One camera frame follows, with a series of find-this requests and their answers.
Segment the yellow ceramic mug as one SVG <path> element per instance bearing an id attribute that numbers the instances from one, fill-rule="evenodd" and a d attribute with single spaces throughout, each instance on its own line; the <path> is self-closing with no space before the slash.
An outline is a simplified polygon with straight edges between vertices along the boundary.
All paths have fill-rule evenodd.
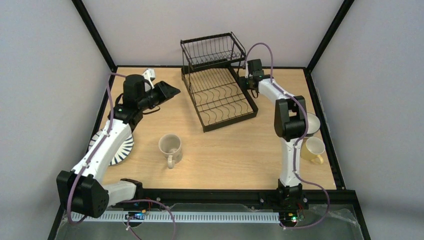
<path id="1" fill-rule="evenodd" d="M 300 157 L 303 160 L 322 165 L 324 163 L 324 152 L 325 144 L 323 140 L 317 137 L 308 137 L 302 142 Z"/>

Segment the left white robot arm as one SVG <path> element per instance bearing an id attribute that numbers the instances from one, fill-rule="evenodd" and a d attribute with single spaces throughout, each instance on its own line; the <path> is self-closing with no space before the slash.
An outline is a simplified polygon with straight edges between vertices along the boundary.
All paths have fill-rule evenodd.
<path id="1" fill-rule="evenodd" d="M 142 183 L 136 180 L 121 179 L 105 186 L 101 183 L 119 148 L 143 119 L 144 111 L 160 106 L 180 92 L 165 81 L 152 84 L 140 74 L 124 78 L 122 94 L 112 103 L 97 140 L 72 170 L 62 170 L 56 178 L 59 199 L 68 217 L 74 212 L 99 218 L 108 207 L 141 195 Z"/>

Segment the seashell pattern ceramic mug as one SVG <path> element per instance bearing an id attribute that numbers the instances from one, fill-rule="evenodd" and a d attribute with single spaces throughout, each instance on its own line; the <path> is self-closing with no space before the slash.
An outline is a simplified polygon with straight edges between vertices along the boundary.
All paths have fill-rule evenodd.
<path id="1" fill-rule="evenodd" d="M 169 169 L 173 169 L 183 158 L 182 140 L 176 134 L 169 133 L 162 136 L 158 148 L 164 155 Z"/>

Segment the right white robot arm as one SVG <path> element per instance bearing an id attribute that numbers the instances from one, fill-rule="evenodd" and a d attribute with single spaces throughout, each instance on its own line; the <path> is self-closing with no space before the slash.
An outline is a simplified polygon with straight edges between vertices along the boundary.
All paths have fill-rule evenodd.
<path id="1" fill-rule="evenodd" d="M 260 59 L 244 64 L 242 86 L 267 97 L 274 104 L 273 126 L 281 140 L 282 170 L 278 179 L 278 195 L 283 204 L 296 204 L 302 199 L 300 180 L 300 148 L 309 130 L 305 98 L 283 89 L 273 76 L 264 73 Z"/>

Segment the black wire dish rack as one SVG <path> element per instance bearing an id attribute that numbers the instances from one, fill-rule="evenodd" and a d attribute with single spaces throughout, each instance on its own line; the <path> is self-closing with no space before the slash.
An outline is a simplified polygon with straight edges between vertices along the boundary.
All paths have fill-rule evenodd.
<path id="1" fill-rule="evenodd" d="M 246 50 L 233 32 L 181 40 L 181 78 L 203 132 L 255 118 L 258 107 L 239 70 Z"/>

